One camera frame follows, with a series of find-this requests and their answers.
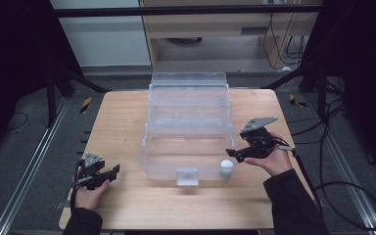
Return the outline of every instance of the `cable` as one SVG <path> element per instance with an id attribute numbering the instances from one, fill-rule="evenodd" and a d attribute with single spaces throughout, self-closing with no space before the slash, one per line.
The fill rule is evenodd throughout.
<path id="1" fill-rule="evenodd" d="M 312 142 L 295 142 L 295 145 L 305 145 L 305 144 L 317 144 L 320 140 L 312 141 Z"/>
<path id="2" fill-rule="evenodd" d="M 328 194 L 326 193 L 326 190 L 325 188 L 326 187 L 329 187 L 329 186 L 332 186 L 332 185 L 349 185 L 351 187 L 355 187 L 361 191 L 363 191 L 369 198 L 371 198 L 374 203 L 376 204 L 376 198 L 374 197 L 374 195 L 372 195 L 370 192 L 368 192 L 366 189 L 356 185 L 356 184 L 353 184 L 353 183 L 349 183 L 349 182 L 345 182 L 345 181 L 332 181 L 332 182 L 328 182 L 328 183 L 325 183 L 324 180 L 323 180 L 323 145 L 324 145 L 324 140 L 326 138 L 326 136 L 328 135 L 328 132 L 329 132 L 329 118 L 334 115 L 335 113 L 339 112 L 339 111 L 342 111 L 344 110 L 344 106 L 343 105 L 340 105 L 338 106 L 337 108 L 335 108 L 334 110 L 330 111 L 331 107 L 332 107 L 332 104 L 339 101 L 340 99 L 337 99 L 335 101 L 333 101 L 331 103 L 331 106 L 328 107 L 328 110 L 327 110 L 327 118 L 325 119 L 324 121 L 324 124 L 325 124 L 325 127 L 324 127 L 324 130 L 322 132 L 322 136 L 321 136 L 321 141 L 320 141 L 320 146 L 319 146 L 319 182 L 320 182 L 320 185 L 315 187 L 314 190 L 321 190 L 322 191 L 322 195 L 324 196 L 325 200 L 326 200 L 326 203 L 328 204 L 329 207 L 331 207 L 331 209 L 337 214 L 339 215 L 343 220 L 345 220 L 346 222 L 348 222 L 349 224 L 359 228 L 359 229 L 362 229 L 362 230 L 366 230 L 366 231 L 376 231 L 376 227 L 366 227 L 365 225 L 363 224 L 358 224 L 357 222 L 354 222 L 353 220 L 349 219 L 347 216 L 343 215 L 334 205 L 333 203 L 331 202 L 331 200 L 329 199 L 328 197 Z"/>
<path id="3" fill-rule="evenodd" d="M 21 124 L 15 126 L 15 127 L 11 127 L 11 128 L 7 128 L 7 129 L 5 129 L 5 131 L 10 131 L 10 130 L 18 129 L 18 128 L 20 128 L 21 126 L 23 126 L 23 125 L 26 123 L 26 121 L 28 120 L 28 115 L 27 115 L 26 113 L 23 113 L 23 112 L 16 112 L 16 113 L 14 113 L 14 115 L 24 115 L 24 116 L 25 116 L 25 120 L 23 121 L 23 123 L 21 123 Z"/>
<path id="4" fill-rule="evenodd" d="M 300 121 L 304 121 L 304 120 L 312 120 L 312 119 L 317 119 L 316 117 L 312 117 L 312 118 L 303 118 L 303 119 L 298 119 L 298 120 L 290 120 L 290 121 L 286 121 L 286 123 L 295 123 L 295 122 L 300 122 Z"/>
<path id="5" fill-rule="evenodd" d="M 76 164 L 75 164 L 75 170 L 74 170 L 74 183 L 72 185 L 72 192 L 71 192 L 71 197 L 70 197 L 70 210 L 71 213 L 75 209 L 75 195 L 77 193 L 78 188 L 80 187 L 80 184 L 78 183 L 78 173 L 80 171 L 80 166 L 83 164 L 84 159 L 80 159 Z"/>
<path id="6" fill-rule="evenodd" d="M 340 100 L 341 100 L 341 97 L 339 97 L 338 99 L 334 100 L 331 104 L 329 104 L 329 108 L 330 108 L 335 102 L 338 102 L 338 101 L 340 101 Z M 337 113 L 338 111 L 334 111 L 334 112 L 332 112 L 331 114 L 329 114 L 329 116 L 328 116 L 327 118 L 334 118 L 335 115 L 336 115 L 336 113 Z M 316 118 L 316 117 L 314 117 L 314 118 L 305 118 L 305 119 L 300 119 L 300 120 L 288 121 L 287 123 L 294 123 L 294 122 L 299 122 L 299 121 L 309 120 L 309 119 L 318 119 L 318 118 Z M 296 136 L 296 135 L 301 135 L 301 134 L 307 133 L 307 132 L 313 130 L 316 126 L 318 126 L 318 125 L 320 125 L 320 124 L 322 124 L 322 123 L 324 123 L 324 121 L 320 120 L 317 124 L 315 124 L 315 125 L 309 127 L 308 129 L 302 130 L 302 131 L 297 132 L 297 133 L 292 133 L 291 135 L 292 135 L 292 136 Z"/>
<path id="7" fill-rule="evenodd" d="M 314 13 L 310 13 L 309 15 L 305 16 L 304 18 L 300 18 L 298 19 L 298 21 L 304 21 L 306 19 L 308 19 L 309 17 L 311 17 Z"/>
<path id="8" fill-rule="evenodd" d="M 331 87 L 332 90 L 334 90 L 335 93 L 339 95 L 344 95 L 345 90 L 341 87 L 341 83 L 339 79 L 340 77 L 337 76 L 337 78 L 338 78 L 338 84 L 335 84 L 328 78 L 326 79 L 326 83 L 329 85 L 329 87 Z"/>
<path id="9" fill-rule="evenodd" d="M 289 63 L 289 62 L 285 62 L 283 61 L 282 59 L 282 56 L 280 55 L 280 49 L 279 49 L 279 46 L 277 44 L 277 41 L 276 41 L 276 37 L 274 35 L 274 30 L 273 30 L 273 13 L 270 13 L 270 21 L 268 23 L 268 27 L 267 27 L 267 31 L 266 33 L 264 34 L 264 38 L 263 38 L 263 48 L 264 48 L 264 53 L 266 54 L 266 57 L 269 58 L 268 56 L 268 53 L 267 53 L 267 50 L 265 48 L 265 39 L 266 39 L 266 36 L 268 34 L 268 32 L 271 30 L 271 34 L 272 34 L 272 37 L 273 37 L 273 41 L 274 41 L 274 45 L 276 46 L 276 51 L 277 51 L 277 56 L 279 57 L 280 61 L 282 61 L 285 66 L 291 66 L 291 65 L 294 65 L 295 63 Z M 281 68 L 276 68 L 275 66 L 273 66 L 271 63 L 270 63 L 270 60 L 269 60 L 269 65 L 273 68 L 273 69 L 276 69 L 276 70 L 279 70 Z"/>
<path id="10" fill-rule="evenodd" d="M 296 44 L 295 36 L 291 36 L 289 38 L 288 45 L 286 46 L 286 56 L 290 59 L 296 60 L 295 64 L 299 67 L 301 65 L 302 58 L 304 57 L 304 50 L 305 50 L 305 37 L 300 37 L 299 49 L 298 52 L 290 52 L 290 47 L 292 44 L 292 40 L 294 41 L 294 45 Z"/>
<path id="11" fill-rule="evenodd" d="M 340 82 L 340 80 L 342 79 L 341 77 L 339 77 L 339 76 L 337 76 L 337 81 L 338 81 L 338 87 L 340 87 L 341 88 L 341 82 Z"/>

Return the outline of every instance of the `tripod leg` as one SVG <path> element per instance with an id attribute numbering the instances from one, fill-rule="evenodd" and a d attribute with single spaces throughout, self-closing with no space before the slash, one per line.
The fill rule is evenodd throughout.
<path id="1" fill-rule="evenodd" d="M 93 82 L 91 82 L 91 81 L 85 79 L 84 77 L 79 76 L 79 75 L 77 75 L 77 74 L 75 74 L 75 73 L 73 73 L 73 72 L 71 72 L 71 71 L 69 71 L 69 70 L 67 70 L 67 69 L 59 68 L 59 70 L 60 70 L 60 72 L 62 72 L 63 74 L 65 74 L 65 75 L 71 77 L 72 79 L 74 79 L 74 80 L 80 82 L 81 84 L 83 84 L 83 85 L 89 87 L 90 89 L 92 89 L 92 90 L 94 90 L 94 91 L 96 91 L 96 92 L 98 92 L 98 93 L 106 93 L 106 92 L 109 92 L 109 91 L 112 90 L 112 89 L 106 89 L 106 88 L 103 88 L 103 87 L 101 87 L 101 86 L 98 86 L 98 85 L 94 84 Z"/>
<path id="2" fill-rule="evenodd" d="M 279 86 L 285 84 L 286 82 L 292 80 L 293 78 L 299 76 L 299 75 L 303 75 L 307 72 L 307 70 L 309 70 L 309 68 L 311 67 L 312 63 L 304 63 L 302 64 L 299 68 L 289 72 L 288 74 L 286 74 L 285 76 L 283 76 L 282 78 L 278 79 L 277 81 L 269 84 L 269 85 L 266 85 L 266 86 L 263 86 L 261 87 L 261 89 L 271 89 L 271 90 L 274 90 L 276 88 L 278 88 Z"/>
<path id="3" fill-rule="evenodd" d="M 52 75 L 53 75 L 53 80 L 55 82 L 55 85 L 60 91 L 60 93 L 62 94 L 62 96 L 72 97 L 72 95 L 74 94 L 74 88 L 72 88 L 70 81 L 62 77 L 60 71 L 57 69 L 52 69 Z"/>
<path id="4" fill-rule="evenodd" d="M 56 119 L 56 95 L 54 90 L 54 79 L 50 71 L 46 71 L 45 80 L 47 83 L 47 101 L 48 101 L 48 123 L 50 127 Z"/>
<path id="5" fill-rule="evenodd" d="M 319 67 L 319 84 L 318 84 L 318 113 L 322 120 L 326 119 L 325 105 L 326 105 L 326 69 L 323 66 Z"/>

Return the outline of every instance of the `gray floor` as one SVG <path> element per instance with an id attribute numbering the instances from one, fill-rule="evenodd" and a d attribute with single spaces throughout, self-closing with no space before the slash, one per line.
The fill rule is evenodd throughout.
<path id="1" fill-rule="evenodd" d="M 286 71 L 271 68 L 264 59 L 264 52 L 256 38 L 203 38 L 200 43 L 161 42 L 159 63 L 156 71 L 225 71 L 230 87 L 260 87 L 280 78 Z M 94 82 L 112 89 L 146 89 L 151 75 L 124 73 L 110 76 L 89 76 Z M 317 120 L 313 108 L 316 92 L 299 94 L 295 79 L 277 91 L 279 103 L 291 133 L 297 133 L 314 125 Z M 67 103 L 64 118 L 60 122 L 46 151 L 38 171 L 33 175 L 29 189 L 19 208 L 16 208 L 10 231 L 22 234 L 60 234 L 58 220 L 61 210 L 57 204 L 63 199 L 70 186 L 75 162 L 81 157 L 90 131 L 103 99 L 87 87 L 73 82 L 75 94 L 72 98 L 58 96 L 58 104 Z M 298 102 L 305 102 L 303 108 L 290 103 L 290 93 Z M 79 111 L 84 99 L 92 97 L 85 114 Z M 328 95 L 328 101 L 336 99 Z M 46 131 L 47 109 L 45 90 L 39 90 L 19 100 L 17 112 L 8 125 L 8 130 L 0 141 L 0 216 L 10 202 L 18 183 L 36 147 Z M 324 181 L 343 180 L 349 175 L 359 185 L 376 197 L 376 165 L 369 164 L 367 153 L 348 117 L 338 113 L 330 120 L 330 134 L 323 148 Z M 303 160 L 310 182 L 319 185 L 319 144 L 303 144 L 318 140 L 321 128 L 294 136 L 298 152 Z M 342 156 L 348 167 L 342 168 Z M 363 224 L 362 208 L 357 207 L 357 193 L 351 193 L 346 186 L 333 186 L 327 189 L 328 197 L 340 211 L 351 220 Z M 325 221 L 333 234 L 376 234 L 362 231 L 345 222 L 328 205 L 323 205 Z"/>

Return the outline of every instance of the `metal rail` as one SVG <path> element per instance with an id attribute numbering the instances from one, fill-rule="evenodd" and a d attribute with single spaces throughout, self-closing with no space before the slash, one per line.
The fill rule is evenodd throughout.
<path id="1" fill-rule="evenodd" d="M 311 13 L 337 10 L 338 6 L 323 4 L 279 4 L 279 5 L 215 5 L 177 7 L 135 7 L 99 9 L 55 9 L 52 11 L 31 11 L 29 15 L 57 18 L 81 17 L 126 17 L 164 15 L 204 15 L 204 14 L 250 14 L 250 13 Z"/>
<path id="2" fill-rule="evenodd" d="M 14 221 L 15 216 L 17 215 L 18 210 L 24 200 L 24 197 L 29 189 L 29 186 L 41 165 L 42 160 L 44 159 L 45 153 L 50 146 L 50 143 L 59 127 L 61 120 L 63 119 L 64 113 L 66 111 L 66 106 L 69 101 L 69 98 L 63 98 L 60 104 L 60 107 L 57 111 L 58 115 L 54 121 L 54 124 L 47 128 L 42 137 L 38 147 L 35 150 L 34 155 L 32 156 L 26 170 L 23 174 L 23 177 L 20 180 L 20 183 L 17 186 L 14 194 L 12 195 L 9 203 L 2 212 L 0 216 L 0 235 L 7 234 L 9 228 Z"/>
<path id="3" fill-rule="evenodd" d="M 307 103 L 312 110 L 313 114 L 319 118 L 317 111 L 316 111 L 316 106 L 315 106 L 315 101 L 313 100 L 312 96 L 304 94 L 305 99 L 307 100 Z M 353 183 L 356 185 L 360 185 L 357 177 L 353 173 L 352 169 L 350 168 L 349 164 L 345 160 L 344 154 L 341 152 L 333 133 L 331 131 L 325 138 L 326 143 L 328 148 L 331 150 L 331 157 L 335 162 L 335 165 L 338 168 L 338 171 L 340 172 L 341 176 L 343 179 L 349 183 Z M 359 215 L 361 216 L 364 224 L 366 227 L 376 227 L 376 211 L 374 210 L 370 200 L 368 197 L 365 195 L 360 190 L 354 189 L 353 187 L 348 188 L 350 196 L 352 197 L 352 201 L 355 204 Z M 370 231 L 369 232 L 371 235 L 376 235 L 376 231 Z"/>

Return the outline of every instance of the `floor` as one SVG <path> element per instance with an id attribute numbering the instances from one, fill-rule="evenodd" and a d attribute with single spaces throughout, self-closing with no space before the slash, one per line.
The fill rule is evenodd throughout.
<path id="1" fill-rule="evenodd" d="M 193 43 L 191 39 L 172 39 L 162 40 L 160 46 L 156 71 L 225 71 L 230 87 L 261 87 L 277 80 L 288 69 L 293 70 L 296 66 L 272 68 L 264 59 L 264 52 L 255 37 L 203 38 L 198 43 Z M 120 90 L 146 89 L 150 77 L 150 74 L 119 74 L 88 78 L 104 87 Z M 339 78 L 330 79 L 344 87 Z M 276 93 L 311 183 L 319 185 L 319 166 L 322 163 L 324 182 L 350 180 L 376 197 L 376 164 L 368 162 L 363 142 L 353 128 L 351 114 L 341 111 L 331 116 L 330 132 L 322 151 L 317 140 L 325 125 L 299 134 L 318 122 L 316 90 L 301 94 L 296 88 L 299 82 L 300 79 L 296 78 Z M 2 136 L 0 219 L 4 219 L 3 222 L 7 224 L 3 229 L 8 234 L 61 234 L 58 220 L 70 186 L 68 179 L 85 148 L 103 99 L 103 94 L 95 93 L 75 82 L 72 84 L 75 88 L 72 98 L 57 96 L 58 106 L 63 107 L 59 110 L 63 118 L 54 132 L 48 134 L 46 93 L 45 90 L 39 90 L 19 100 L 17 112 Z M 297 103 L 291 102 L 291 94 L 295 96 Z M 92 98 L 90 106 L 85 114 L 81 114 L 80 109 L 87 97 Z M 327 101 L 332 104 L 337 98 L 335 94 L 328 94 Z M 340 102 L 334 103 L 331 110 L 339 105 Z M 48 146 L 42 146 L 43 136 L 48 136 Z M 20 189 L 20 182 L 25 188 Z M 349 186 L 330 186 L 326 188 L 326 192 L 333 205 L 350 220 L 355 220 L 362 226 L 368 222 L 376 225 L 376 203 L 373 199 Z M 326 203 L 321 191 L 317 191 L 317 195 L 332 234 L 376 234 L 376 231 L 364 231 L 350 225 Z M 265 230 L 261 234 L 273 232 Z"/>

